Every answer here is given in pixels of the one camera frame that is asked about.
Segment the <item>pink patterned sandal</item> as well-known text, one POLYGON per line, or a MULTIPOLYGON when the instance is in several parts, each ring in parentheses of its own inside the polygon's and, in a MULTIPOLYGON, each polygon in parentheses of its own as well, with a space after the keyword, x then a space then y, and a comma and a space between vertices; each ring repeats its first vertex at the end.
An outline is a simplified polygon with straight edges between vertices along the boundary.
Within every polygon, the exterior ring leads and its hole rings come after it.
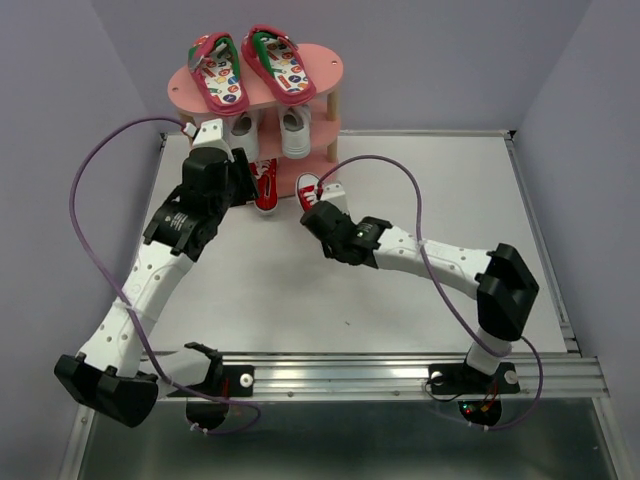
POLYGON ((254 25, 242 41, 241 52, 280 104, 301 106, 316 96, 316 86, 307 74, 298 46, 285 32, 254 25))
POLYGON ((200 37, 188 51, 187 68, 209 112, 239 116, 249 107, 240 57, 229 33, 200 37))

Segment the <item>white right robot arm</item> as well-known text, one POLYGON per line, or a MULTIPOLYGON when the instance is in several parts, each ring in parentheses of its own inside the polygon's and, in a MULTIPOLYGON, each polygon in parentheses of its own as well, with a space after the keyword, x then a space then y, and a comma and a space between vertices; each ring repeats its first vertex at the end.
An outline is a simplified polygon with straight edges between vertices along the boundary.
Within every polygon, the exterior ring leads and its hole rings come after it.
POLYGON ((320 241, 329 259, 426 278, 476 302, 478 328, 463 327, 473 342, 460 366, 463 384, 482 390, 496 378, 501 360, 521 339, 539 285, 518 250, 465 249, 416 237, 390 222, 365 217, 354 223, 335 205, 320 201, 300 223, 320 241))

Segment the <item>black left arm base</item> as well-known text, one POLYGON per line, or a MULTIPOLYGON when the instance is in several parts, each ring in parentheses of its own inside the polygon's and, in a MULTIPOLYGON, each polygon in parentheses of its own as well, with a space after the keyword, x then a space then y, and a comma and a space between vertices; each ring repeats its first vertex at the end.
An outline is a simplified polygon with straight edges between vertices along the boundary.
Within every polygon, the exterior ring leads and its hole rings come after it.
POLYGON ((255 368, 252 365, 218 366, 204 380, 188 386, 196 395, 177 390, 170 398, 185 400, 185 420, 193 432, 206 436, 240 433, 261 417, 251 401, 255 368))

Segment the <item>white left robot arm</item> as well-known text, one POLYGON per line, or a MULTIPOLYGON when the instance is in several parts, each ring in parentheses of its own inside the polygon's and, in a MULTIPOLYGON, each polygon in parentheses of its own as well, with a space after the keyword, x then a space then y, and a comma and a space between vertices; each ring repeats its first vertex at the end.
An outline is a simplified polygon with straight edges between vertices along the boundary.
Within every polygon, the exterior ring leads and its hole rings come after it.
POLYGON ((228 209, 257 195, 243 149, 190 151, 180 184, 152 215, 105 318, 76 354, 56 362, 54 374, 74 400, 127 427, 140 425, 158 399, 176 391, 233 405, 229 395, 238 383, 225 374, 220 352, 189 342, 158 358, 149 335, 228 209))

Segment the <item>red sneaker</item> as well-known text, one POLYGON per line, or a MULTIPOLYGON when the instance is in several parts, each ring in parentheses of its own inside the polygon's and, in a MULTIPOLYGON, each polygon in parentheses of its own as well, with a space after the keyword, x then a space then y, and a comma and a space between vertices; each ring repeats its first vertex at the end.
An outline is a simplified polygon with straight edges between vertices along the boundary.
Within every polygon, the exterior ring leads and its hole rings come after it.
POLYGON ((319 200, 322 187, 319 177, 312 173, 303 173, 296 180, 296 197, 303 212, 310 210, 319 200))
POLYGON ((276 158, 252 162, 249 164, 258 187, 258 198, 254 205, 264 215, 272 214, 278 205, 276 158))

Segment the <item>white sneaker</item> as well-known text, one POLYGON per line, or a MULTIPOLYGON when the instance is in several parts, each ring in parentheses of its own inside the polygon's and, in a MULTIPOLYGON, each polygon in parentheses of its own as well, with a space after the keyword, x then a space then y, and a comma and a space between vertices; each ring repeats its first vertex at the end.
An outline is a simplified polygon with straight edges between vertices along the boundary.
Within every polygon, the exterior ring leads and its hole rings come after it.
POLYGON ((232 149, 243 149, 249 162, 258 160, 259 127, 262 121, 260 110, 251 110, 231 117, 227 121, 227 139, 232 149))
POLYGON ((282 154, 289 159, 302 159, 311 153, 311 108, 308 104, 280 106, 278 119, 282 154))

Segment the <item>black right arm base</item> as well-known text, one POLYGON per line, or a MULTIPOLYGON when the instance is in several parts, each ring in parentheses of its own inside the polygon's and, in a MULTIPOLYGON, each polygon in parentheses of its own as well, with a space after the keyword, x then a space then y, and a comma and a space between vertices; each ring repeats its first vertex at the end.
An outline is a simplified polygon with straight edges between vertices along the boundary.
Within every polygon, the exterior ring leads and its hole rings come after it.
POLYGON ((423 389, 434 401, 455 402, 465 421, 486 429, 496 427, 501 419, 501 397, 521 391, 515 365, 510 362, 501 363, 492 375, 464 363, 433 364, 423 389))

